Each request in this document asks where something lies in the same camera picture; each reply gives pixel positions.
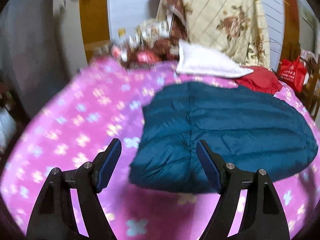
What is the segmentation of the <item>teal down jacket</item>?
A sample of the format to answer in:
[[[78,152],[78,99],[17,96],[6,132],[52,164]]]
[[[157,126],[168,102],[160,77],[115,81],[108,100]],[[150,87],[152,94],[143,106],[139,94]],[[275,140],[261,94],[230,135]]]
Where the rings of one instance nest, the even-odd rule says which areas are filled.
[[[311,128],[295,108],[243,86],[166,86],[143,115],[129,180],[146,189],[214,192],[196,154],[199,140],[242,170],[265,169],[273,181],[302,171],[318,152]]]

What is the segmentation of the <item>white plastic bag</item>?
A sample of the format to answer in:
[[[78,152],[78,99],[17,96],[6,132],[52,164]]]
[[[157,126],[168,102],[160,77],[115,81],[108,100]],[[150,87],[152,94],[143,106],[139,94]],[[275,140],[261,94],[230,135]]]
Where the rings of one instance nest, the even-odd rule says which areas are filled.
[[[0,147],[4,153],[17,131],[16,122],[5,108],[0,113]]]

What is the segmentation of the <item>pink floral bed sheet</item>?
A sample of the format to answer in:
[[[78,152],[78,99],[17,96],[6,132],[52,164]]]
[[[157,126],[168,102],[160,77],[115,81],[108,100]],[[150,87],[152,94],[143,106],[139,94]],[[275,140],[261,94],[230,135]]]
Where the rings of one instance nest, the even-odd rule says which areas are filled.
[[[217,194],[144,190],[127,180],[142,135],[142,105],[158,90],[184,81],[236,86],[231,79],[179,76],[172,69],[172,63],[163,63],[155,72],[126,72],[111,60],[94,62],[32,120],[1,181],[4,202],[23,232],[49,172],[55,167],[63,171],[80,167],[117,137],[123,150],[108,187],[99,194],[117,239],[200,236],[217,204]]]

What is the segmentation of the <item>wooden shelf rack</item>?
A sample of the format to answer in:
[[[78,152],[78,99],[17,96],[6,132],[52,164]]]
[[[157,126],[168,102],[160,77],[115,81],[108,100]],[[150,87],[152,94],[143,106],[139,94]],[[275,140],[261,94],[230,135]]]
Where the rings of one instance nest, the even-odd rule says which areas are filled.
[[[316,120],[319,111],[319,55],[302,49],[300,61],[304,64],[307,74],[299,98],[311,118]]]

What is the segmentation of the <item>red cushion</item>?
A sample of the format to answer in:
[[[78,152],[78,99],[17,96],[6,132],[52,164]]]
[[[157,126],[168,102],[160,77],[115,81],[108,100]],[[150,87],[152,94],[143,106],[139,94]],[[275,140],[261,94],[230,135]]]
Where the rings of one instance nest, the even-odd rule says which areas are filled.
[[[253,72],[243,77],[234,79],[234,82],[238,85],[245,86],[256,92],[272,95],[281,91],[283,86],[279,82],[274,72],[261,66],[249,66],[245,67],[245,69],[250,69]]]

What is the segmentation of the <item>red plastic bag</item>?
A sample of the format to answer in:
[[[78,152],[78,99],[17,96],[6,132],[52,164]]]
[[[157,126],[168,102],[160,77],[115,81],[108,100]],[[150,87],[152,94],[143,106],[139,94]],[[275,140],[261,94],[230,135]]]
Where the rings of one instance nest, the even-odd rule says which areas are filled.
[[[283,59],[278,70],[279,78],[289,85],[296,93],[302,91],[306,73],[307,69],[301,62],[300,56],[293,61]]]

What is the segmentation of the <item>grey refrigerator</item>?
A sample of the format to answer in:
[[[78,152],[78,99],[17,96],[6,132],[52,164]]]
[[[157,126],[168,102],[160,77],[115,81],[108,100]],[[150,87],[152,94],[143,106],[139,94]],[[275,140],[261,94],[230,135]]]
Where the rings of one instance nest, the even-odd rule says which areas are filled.
[[[53,0],[8,1],[1,12],[1,76],[30,118],[66,85]]]

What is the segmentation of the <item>white pillow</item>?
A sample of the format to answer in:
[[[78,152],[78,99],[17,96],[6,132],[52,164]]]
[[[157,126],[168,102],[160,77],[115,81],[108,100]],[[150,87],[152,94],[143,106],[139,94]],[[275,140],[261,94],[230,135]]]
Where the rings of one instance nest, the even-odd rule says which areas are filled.
[[[179,62],[176,73],[236,79],[253,73],[253,70],[241,67],[214,48],[179,40]]]

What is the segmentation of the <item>cream floral quilt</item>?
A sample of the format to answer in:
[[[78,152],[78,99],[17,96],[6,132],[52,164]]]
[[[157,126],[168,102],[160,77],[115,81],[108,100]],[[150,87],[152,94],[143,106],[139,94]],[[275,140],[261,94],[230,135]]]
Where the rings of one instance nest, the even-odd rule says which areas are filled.
[[[158,21],[172,19],[158,53],[180,39],[214,48],[243,66],[270,69],[267,22],[260,0],[160,0]]]

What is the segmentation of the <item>brown floral bedding pile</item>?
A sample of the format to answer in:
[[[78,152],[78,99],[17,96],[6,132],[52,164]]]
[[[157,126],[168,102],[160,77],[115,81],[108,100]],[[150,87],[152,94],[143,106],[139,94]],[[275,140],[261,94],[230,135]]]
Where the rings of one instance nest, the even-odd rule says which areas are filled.
[[[179,40],[188,39],[182,0],[160,0],[156,18],[135,28],[134,35],[118,31],[119,41],[95,47],[95,56],[110,56],[125,69],[151,70],[161,61],[178,59]]]

